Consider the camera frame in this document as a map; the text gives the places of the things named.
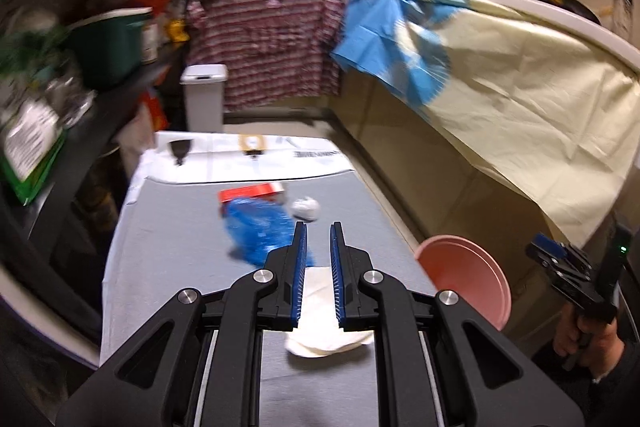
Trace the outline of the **person right hand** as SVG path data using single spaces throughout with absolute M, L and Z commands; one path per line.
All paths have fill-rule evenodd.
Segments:
M 617 336 L 616 320 L 601 323 L 583 317 L 571 303 L 562 309 L 552 346 L 560 357 L 579 353 L 579 364 L 587 367 L 595 379 L 611 373 L 625 349 Z

